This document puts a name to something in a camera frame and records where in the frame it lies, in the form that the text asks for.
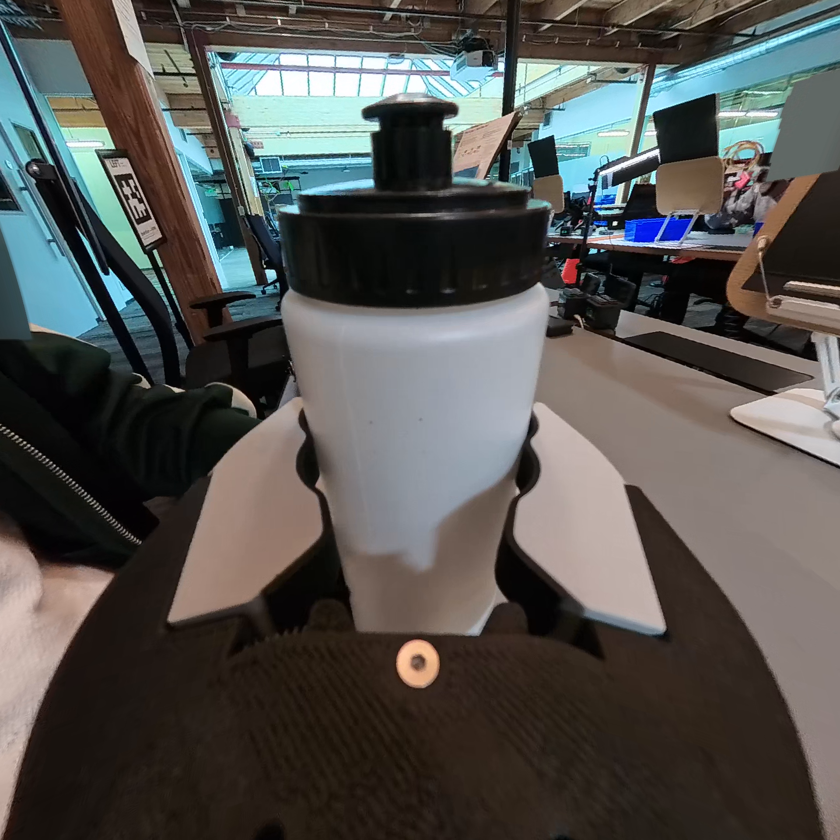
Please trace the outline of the grey desk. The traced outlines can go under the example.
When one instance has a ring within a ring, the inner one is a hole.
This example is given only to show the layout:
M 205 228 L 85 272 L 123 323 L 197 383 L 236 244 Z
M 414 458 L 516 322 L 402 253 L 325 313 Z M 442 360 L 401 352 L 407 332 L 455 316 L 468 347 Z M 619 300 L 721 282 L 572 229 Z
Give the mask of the grey desk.
M 735 423 L 754 392 L 593 332 L 546 340 L 537 394 L 644 491 L 738 609 L 838 838 L 838 468 Z

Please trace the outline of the white monitor base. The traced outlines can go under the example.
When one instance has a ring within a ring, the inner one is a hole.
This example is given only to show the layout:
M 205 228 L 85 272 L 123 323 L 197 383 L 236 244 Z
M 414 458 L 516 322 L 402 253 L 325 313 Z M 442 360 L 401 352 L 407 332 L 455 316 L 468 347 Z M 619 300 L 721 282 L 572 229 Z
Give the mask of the white monitor base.
M 839 342 L 814 332 L 823 389 L 794 388 L 735 406 L 737 424 L 827 464 L 839 466 Z

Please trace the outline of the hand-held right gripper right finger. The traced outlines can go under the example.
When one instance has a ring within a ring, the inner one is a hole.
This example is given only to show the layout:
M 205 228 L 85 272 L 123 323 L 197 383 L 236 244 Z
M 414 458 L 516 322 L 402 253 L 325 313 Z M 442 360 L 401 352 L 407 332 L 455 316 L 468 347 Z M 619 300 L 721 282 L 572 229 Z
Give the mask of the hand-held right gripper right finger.
M 636 634 L 666 622 L 628 487 L 610 460 L 536 402 L 496 561 L 497 586 L 533 634 L 568 614 Z

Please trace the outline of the wooden pillar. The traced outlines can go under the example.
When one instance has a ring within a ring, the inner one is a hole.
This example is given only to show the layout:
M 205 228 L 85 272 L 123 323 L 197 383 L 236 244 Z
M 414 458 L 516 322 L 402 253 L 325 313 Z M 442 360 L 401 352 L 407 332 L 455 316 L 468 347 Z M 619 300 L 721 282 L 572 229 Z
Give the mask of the wooden pillar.
M 153 79 L 129 56 L 111 1 L 57 4 L 111 139 L 127 152 L 162 226 L 163 268 L 192 340 L 200 343 L 207 323 L 189 304 L 222 289 Z

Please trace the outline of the wooden background desk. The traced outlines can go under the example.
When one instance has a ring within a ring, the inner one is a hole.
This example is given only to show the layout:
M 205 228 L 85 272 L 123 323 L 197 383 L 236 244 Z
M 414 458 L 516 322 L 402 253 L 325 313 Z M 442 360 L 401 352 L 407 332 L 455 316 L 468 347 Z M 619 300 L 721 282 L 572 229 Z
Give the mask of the wooden background desk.
M 584 239 L 582 235 L 550 233 L 549 246 L 563 259 L 577 258 L 580 273 L 599 271 L 609 285 L 613 277 L 633 284 L 626 309 L 634 311 L 645 274 L 663 277 L 671 263 L 692 259 L 735 263 L 750 243 L 750 236 L 690 233 L 682 241 L 637 243 L 620 234 Z

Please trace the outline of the person's left forearm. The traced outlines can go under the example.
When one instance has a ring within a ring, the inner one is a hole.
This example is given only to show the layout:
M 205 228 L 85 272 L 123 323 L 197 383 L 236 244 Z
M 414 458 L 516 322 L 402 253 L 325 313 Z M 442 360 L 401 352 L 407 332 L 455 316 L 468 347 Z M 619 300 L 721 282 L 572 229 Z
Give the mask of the person's left forearm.
M 83 401 L 96 450 L 145 500 L 181 496 L 260 424 L 249 399 L 226 384 L 179 391 L 107 372 Z

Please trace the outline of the blue plastic bin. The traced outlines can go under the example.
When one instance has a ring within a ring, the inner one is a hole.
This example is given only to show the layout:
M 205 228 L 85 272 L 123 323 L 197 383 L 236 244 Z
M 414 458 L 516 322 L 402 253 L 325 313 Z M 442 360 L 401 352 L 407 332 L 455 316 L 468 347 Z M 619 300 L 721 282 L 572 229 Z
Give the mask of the blue plastic bin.
M 652 217 L 626 221 L 623 238 L 641 244 L 678 243 L 693 227 L 693 217 Z

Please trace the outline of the white paper notice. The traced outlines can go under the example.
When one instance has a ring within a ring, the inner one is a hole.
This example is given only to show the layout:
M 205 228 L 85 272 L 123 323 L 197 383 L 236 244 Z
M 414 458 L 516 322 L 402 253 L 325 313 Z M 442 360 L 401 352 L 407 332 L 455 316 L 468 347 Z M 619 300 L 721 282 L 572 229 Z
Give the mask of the white paper notice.
M 116 15 L 122 40 L 131 59 L 139 65 L 145 74 L 152 78 L 154 72 L 145 48 L 140 25 L 131 1 L 111 1 Z

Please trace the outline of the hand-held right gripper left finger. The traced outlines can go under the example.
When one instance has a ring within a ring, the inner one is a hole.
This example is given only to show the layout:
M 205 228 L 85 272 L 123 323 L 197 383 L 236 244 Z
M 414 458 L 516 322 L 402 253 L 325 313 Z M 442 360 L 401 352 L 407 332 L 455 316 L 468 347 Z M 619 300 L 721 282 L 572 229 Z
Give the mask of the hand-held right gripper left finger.
M 339 582 L 318 480 L 302 400 L 292 399 L 213 469 L 168 623 L 306 623 Z

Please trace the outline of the wooden screen holder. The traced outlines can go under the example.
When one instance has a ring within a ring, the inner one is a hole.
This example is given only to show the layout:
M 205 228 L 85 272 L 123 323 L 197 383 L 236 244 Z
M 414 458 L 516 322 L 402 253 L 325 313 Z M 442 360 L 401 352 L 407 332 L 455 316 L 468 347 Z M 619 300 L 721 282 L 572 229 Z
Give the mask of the wooden screen holder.
M 741 314 L 837 337 L 839 173 L 794 178 L 728 279 Z

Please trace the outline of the framed marker sign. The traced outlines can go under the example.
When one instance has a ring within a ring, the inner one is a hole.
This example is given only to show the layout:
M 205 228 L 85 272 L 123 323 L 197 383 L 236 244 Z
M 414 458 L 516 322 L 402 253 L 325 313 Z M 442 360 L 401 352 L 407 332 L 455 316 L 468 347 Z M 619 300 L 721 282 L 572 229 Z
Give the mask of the framed marker sign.
M 192 349 L 194 342 L 184 321 L 180 305 L 175 299 L 172 287 L 165 277 L 157 257 L 159 247 L 166 242 L 162 226 L 158 222 L 149 203 L 130 158 L 124 150 L 96 150 L 102 169 L 117 197 L 123 213 L 137 238 L 141 250 L 150 261 L 153 273 L 163 291 L 169 306 L 175 327 L 180 333 L 187 349 Z

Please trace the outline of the white ceiling projector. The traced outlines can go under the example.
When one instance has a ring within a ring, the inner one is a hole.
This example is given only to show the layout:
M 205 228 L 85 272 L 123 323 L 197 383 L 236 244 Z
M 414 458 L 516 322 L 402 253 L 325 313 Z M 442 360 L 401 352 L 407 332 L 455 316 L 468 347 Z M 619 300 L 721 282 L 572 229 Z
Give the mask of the white ceiling projector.
M 471 49 L 457 54 L 450 66 L 449 76 L 458 84 L 483 84 L 497 72 L 498 56 L 493 49 Z

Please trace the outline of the white bottle black lid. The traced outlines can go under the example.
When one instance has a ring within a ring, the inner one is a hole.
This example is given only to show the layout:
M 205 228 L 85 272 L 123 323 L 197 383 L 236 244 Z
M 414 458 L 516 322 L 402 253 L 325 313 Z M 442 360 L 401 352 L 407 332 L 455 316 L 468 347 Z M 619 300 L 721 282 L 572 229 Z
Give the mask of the white bottle black lid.
M 532 417 L 550 207 L 453 175 L 453 101 L 362 111 L 373 180 L 279 215 L 281 317 L 358 631 L 469 634 Z

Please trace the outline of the large black framed sign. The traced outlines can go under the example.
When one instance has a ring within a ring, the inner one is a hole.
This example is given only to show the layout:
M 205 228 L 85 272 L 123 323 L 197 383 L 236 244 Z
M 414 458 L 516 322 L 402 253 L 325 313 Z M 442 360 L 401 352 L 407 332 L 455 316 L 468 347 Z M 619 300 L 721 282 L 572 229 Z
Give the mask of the large black framed sign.
M 74 201 L 79 198 L 74 182 L 70 183 L 71 189 L 68 191 L 60 178 L 61 172 L 41 159 L 28 161 L 25 171 L 33 180 L 40 199 L 56 223 L 131 370 L 152 385 L 154 380 L 151 372 L 104 282 L 104 277 L 110 271 L 88 217 L 78 207 L 78 202 Z

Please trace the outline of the brown cardboard sign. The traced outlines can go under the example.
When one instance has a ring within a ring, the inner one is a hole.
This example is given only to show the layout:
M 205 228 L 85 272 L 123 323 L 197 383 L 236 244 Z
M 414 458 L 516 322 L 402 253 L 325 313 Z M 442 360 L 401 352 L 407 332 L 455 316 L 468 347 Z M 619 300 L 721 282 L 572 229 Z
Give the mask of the brown cardboard sign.
M 520 119 L 520 112 L 513 111 L 462 132 L 455 144 L 453 177 L 486 180 L 497 157 L 508 147 Z

